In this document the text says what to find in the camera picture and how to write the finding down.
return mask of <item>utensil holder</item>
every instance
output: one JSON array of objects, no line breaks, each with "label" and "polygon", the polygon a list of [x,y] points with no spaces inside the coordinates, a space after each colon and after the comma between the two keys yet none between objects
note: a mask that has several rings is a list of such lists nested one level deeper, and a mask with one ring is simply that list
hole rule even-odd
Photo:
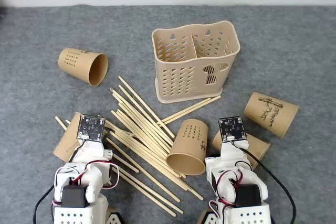
[{"label": "utensil holder", "polygon": [[240,50],[228,21],[156,29],[152,41],[156,95],[162,103],[220,95]]}]

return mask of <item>black cable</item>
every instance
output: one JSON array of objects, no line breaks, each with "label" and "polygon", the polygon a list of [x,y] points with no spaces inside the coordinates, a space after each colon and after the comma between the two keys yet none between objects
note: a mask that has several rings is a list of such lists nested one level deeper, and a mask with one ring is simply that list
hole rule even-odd
[{"label": "black cable", "polygon": [[72,154],[71,158],[69,159],[69,163],[72,162],[73,158],[75,157],[75,155],[77,154],[77,152],[79,151],[79,149],[81,149],[84,145],[84,143],[86,142],[86,140],[83,141],[83,143],[77,148],[75,149],[74,153]]},{"label": "black cable", "polygon": [[54,204],[51,203],[51,218],[52,218],[52,222],[54,223]]},{"label": "black cable", "polygon": [[52,185],[47,191],[45,194],[43,194],[43,196],[41,197],[41,199],[38,200],[38,202],[36,203],[35,205],[35,208],[34,208],[34,214],[33,214],[33,224],[36,224],[36,212],[37,212],[37,208],[38,206],[40,205],[40,203],[45,199],[45,197],[48,196],[48,194],[50,194],[50,192],[53,190],[54,188],[54,185]]},{"label": "black cable", "polygon": [[252,166],[251,166],[248,162],[246,162],[246,161],[243,161],[243,160],[237,161],[237,162],[235,163],[235,166],[237,166],[238,163],[245,163],[245,164],[248,165],[248,167],[250,167],[251,170],[253,170],[253,169],[252,169]]},{"label": "black cable", "polygon": [[[72,162],[73,158],[75,157],[75,155],[78,153],[79,149],[81,149],[84,145],[85,141],[83,141],[83,143],[74,151],[74,153],[72,154],[71,158],[69,159],[69,163]],[[43,196],[41,197],[41,199],[38,200],[38,202],[35,205],[34,208],[34,214],[33,214],[33,224],[36,224],[36,212],[37,212],[37,208],[38,206],[41,204],[41,202],[45,199],[45,197],[48,196],[48,194],[50,194],[50,192],[53,190],[54,185],[52,185],[45,194],[43,194]]]},{"label": "black cable", "polygon": [[253,158],[278,184],[279,186],[281,186],[281,188],[285,191],[285,193],[287,194],[290,203],[292,204],[292,219],[290,220],[290,224],[294,224],[295,218],[296,218],[296,206],[294,203],[294,200],[291,196],[291,194],[289,193],[288,189],[283,185],[283,183],[259,160],[257,159],[251,152],[249,152],[246,149],[237,147],[234,142],[231,142],[236,148],[240,149],[241,151],[245,152],[246,154],[248,154],[251,158]]}]

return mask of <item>pile of chopsticks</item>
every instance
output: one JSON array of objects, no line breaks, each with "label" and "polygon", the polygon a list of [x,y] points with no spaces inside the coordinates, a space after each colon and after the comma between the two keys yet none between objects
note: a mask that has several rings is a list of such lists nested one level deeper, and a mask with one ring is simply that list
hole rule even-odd
[{"label": "pile of chopsticks", "polygon": [[[119,85],[119,88],[122,91],[124,97],[116,92],[116,90],[111,89],[112,95],[117,100],[119,105],[119,109],[117,109],[117,111],[111,112],[128,130],[122,130],[108,120],[105,122],[105,127],[111,130],[110,134],[114,137],[115,140],[136,153],[152,167],[170,179],[173,183],[181,187],[184,191],[190,191],[197,198],[203,200],[203,197],[182,179],[186,177],[184,174],[180,174],[172,170],[166,164],[165,159],[173,145],[172,138],[175,137],[166,125],[198,108],[218,100],[221,96],[219,95],[212,99],[207,98],[191,107],[188,107],[161,120],[123,78],[119,77],[119,79],[125,86],[124,88],[123,86]],[[56,118],[56,120],[61,125],[63,124],[59,118]],[[108,137],[106,138],[107,142],[110,143],[129,162],[125,161],[116,155],[115,152],[113,152],[113,157],[116,160],[136,173],[139,171],[142,172],[171,198],[177,202],[180,202],[180,199],[176,195],[174,195],[142,166],[140,166],[134,159],[132,159],[126,152],[124,152],[116,144],[116,142],[114,142],[114,139],[112,141]],[[176,213],[174,213],[170,208],[183,214],[183,211],[179,207],[165,199],[152,188],[136,179],[124,169],[119,168],[119,171],[121,178],[150,198],[170,215],[176,217]]]}]

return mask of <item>brown paper cup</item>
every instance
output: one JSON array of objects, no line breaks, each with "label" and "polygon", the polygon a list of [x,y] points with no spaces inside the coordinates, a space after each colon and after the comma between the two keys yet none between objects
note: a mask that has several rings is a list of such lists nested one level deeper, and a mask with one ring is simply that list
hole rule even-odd
[{"label": "brown paper cup", "polygon": [[72,76],[97,86],[105,78],[108,59],[104,54],[65,48],[58,57],[58,66]]},{"label": "brown paper cup", "polygon": [[68,162],[71,158],[75,149],[79,146],[77,140],[77,131],[80,120],[80,113],[75,112],[75,116],[72,118],[71,123],[67,127],[67,130],[63,134],[61,140],[56,146],[53,154],[63,160]]},{"label": "brown paper cup", "polygon": [[299,106],[254,92],[248,101],[244,114],[282,138],[287,132]]},{"label": "brown paper cup", "polygon": [[208,126],[202,121],[196,119],[183,121],[166,158],[169,167],[187,175],[204,173],[207,136]]},{"label": "brown paper cup", "polygon": [[[247,142],[248,142],[248,151],[251,152],[258,160],[262,160],[264,155],[266,154],[268,148],[270,147],[269,143],[265,143],[264,141],[247,134]],[[221,132],[218,131],[212,140],[212,145],[220,152],[222,148],[222,137]],[[252,168],[256,168],[258,163],[247,155],[247,159],[250,161]]]}]

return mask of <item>basket base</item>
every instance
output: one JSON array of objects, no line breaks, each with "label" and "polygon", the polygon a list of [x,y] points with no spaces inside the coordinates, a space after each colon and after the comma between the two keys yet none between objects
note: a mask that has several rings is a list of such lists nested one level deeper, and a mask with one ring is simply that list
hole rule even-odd
[{"label": "basket base", "polygon": [[177,98],[177,99],[171,99],[171,100],[167,100],[162,98],[159,95],[159,87],[158,87],[158,83],[157,83],[157,78],[155,78],[155,90],[156,90],[156,96],[157,99],[162,102],[162,103],[173,103],[173,102],[184,102],[184,101],[189,101],[189,100],[195,100],[195,99],[202,99],[202,98],[209,98],[209,97],[216,97],[218,95],[220,95],[223,91],[223,88],[220,89],[219,92],[216,93],[211,93],[211,94],[201,94],[201,95],[195,95],[193,97],[186,97],[186,98]]}]

